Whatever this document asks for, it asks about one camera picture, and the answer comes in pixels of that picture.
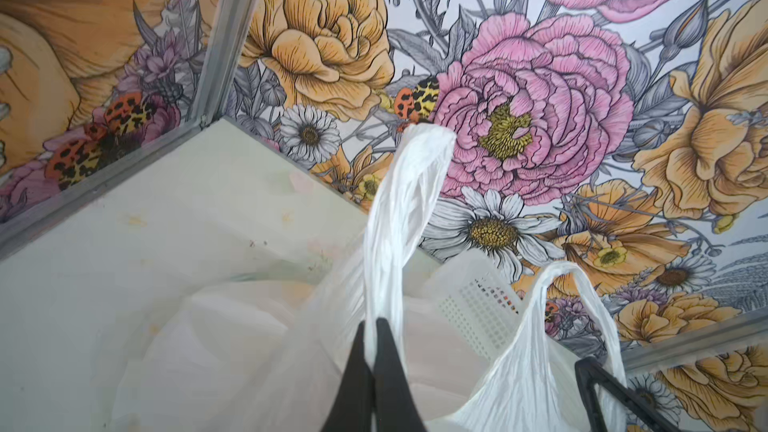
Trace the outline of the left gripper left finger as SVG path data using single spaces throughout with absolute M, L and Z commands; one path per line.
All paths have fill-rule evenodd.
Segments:
M 336 398 L 322 432 L 371 432 L 374 420 L 374 379 L 365 360 L 364 326 L 358 327 Z

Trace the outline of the white plastic bag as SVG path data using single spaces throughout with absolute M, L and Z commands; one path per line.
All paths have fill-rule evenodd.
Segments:
M 436 216 L 455 140 L 436 125 L 406 130 L 365 231 L 316 287 L 243 281 L 188 297 L 127 369 L 114 429 L 321 431 L 358 325 L 373 374 L 384 318 L 426 431 L 592 431 L 574 364 L 557 357 L 544 325 L 547 287 L 573 276 L 606 338 L 601 365 L 625 383 L 617 328 L 580 267 L 541 272 L 486 371 L 445 320 L 404 299 L 404 267 Z

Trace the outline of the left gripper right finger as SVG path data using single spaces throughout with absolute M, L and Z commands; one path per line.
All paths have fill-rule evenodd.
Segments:
M 389 322 L 376 320 L 373 368 L 375 424 L 379 432 L 426 432 L 404 372 Z

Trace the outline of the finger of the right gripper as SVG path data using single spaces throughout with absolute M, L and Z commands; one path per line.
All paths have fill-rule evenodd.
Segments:
M 595 358 L 580 359 L 574 368 L 580 398 L 592 431 L 607 431 L 609 413 L 615 417 L 626 411 L 632 412 L 651 431 L 680 430 L 651 409 L 636 393 L 622 385 Z

